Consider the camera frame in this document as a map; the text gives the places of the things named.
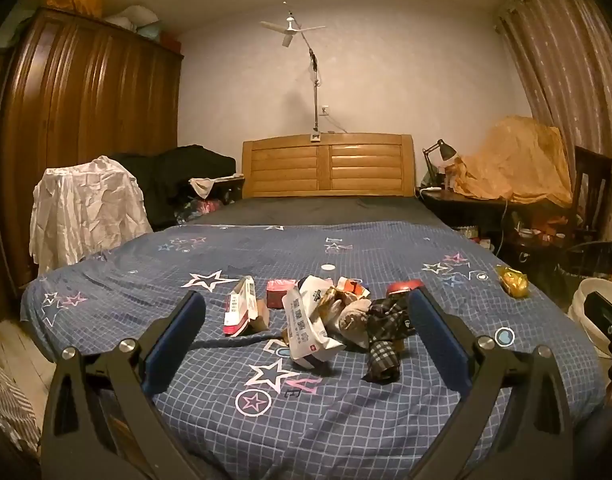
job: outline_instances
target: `white container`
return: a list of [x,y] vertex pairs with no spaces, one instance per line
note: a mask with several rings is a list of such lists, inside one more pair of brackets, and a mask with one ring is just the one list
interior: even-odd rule
[[586,297],[595,291],[612,303],[612,282],[601,278],[586,278],[579,284],[579,288],[573,295],[568,317],[586,332],[590,341],[595,345],[595,351],[599,357],[611,359],[611,354],[608,351],[608,338],[584,314]]

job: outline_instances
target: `bed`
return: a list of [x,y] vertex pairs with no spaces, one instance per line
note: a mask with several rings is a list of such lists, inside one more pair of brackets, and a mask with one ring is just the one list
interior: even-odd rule
[[[247,274],[258,296],[272,278],[359,278],[373,298],[391,282],[420,278],[474,333],[511,328],[511,348],[550,346],[581,420],[604,396],[588,338],[534,287],[524,300],[502,291],[499,260],[412,196],[413,160],[410,136],[246,142],[244,200],[38,278],[22,318],[49,358],[70,345],[99,352],[139,337],[199,290],[206,323],[154,402],[186,449],[238,480],[405,478],[459,401],[417,336],[406,341],[401,379],[384,385],[361,379],[360,352],[340,352],[328,370],[291,364],[281,310],[267,332],[225,338],[227,293]],[[490,447],[507,400],[503,391],[471,460]]]

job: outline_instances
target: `blue bedspread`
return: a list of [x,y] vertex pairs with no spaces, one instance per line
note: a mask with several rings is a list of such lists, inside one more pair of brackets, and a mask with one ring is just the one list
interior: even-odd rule
[[[507,327],[515,333],[511,348],[550,346],[578,420],[604,394],[592,345],[534,286],[527,299],[507,296],[498,263],[455,232],[405,222],[182,226],[35,280],[22,298],[22,318],[47,354],[69,345],[99,352],[139,337],[188,290],[198,290],[208,304],[206,323],[169,390],[155,400],[187,449],[235,479],[405,478],[459,400],[419,337],[406,341],[401,379],[393,384],[361,380],[366,356],[349,351],[336,356],[331,373],[317,375],[294,367],[278,341],[281,310],[272,311],[268,332],[225,338],[226,295],[246,274],[258,296],[271,278],[360,278],[373,298],[393,281],[420,278],[475,334]],[[336,268],[326,272],[322,264]],[[490,447],[507,400],[504,391],[473,460]]]

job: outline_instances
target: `curtain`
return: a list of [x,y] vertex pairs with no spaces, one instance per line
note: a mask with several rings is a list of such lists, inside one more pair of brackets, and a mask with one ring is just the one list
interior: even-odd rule
[[[594,0],[512,0],[497,28],[532,116],[560,129],[574,183],[575,145],[612,157],[611,24]],[[612,240],[612,197],[603,238]]]

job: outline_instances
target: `wardrobe door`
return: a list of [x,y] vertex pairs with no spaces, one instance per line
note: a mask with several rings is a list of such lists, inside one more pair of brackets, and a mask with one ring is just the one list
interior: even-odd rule
[[80,156],[80,129],[86,128],[95,101],[95,68],[104,46],[104,28],[92,20],[73,17],[65,33],[48,119],[50,168],[88,162]]
[[122,103],[120,96],[126,77],[131,46],[130,32],[106,27],[94,65],[90,99],[82,114],[78,150],[80,160],[121,151]]
[[33,189],[46,169],[52,90],[71,17],[39,10],[17,46],[0,116],[0,226],[17,287],[35,277],[29,256]]
[[148,106],[156,46],[142,38],[131,41],[120,94],[118,150],[148,153]]
[[177,146],[177,95],[181,56],[158,48],[148,104],[148,154]]

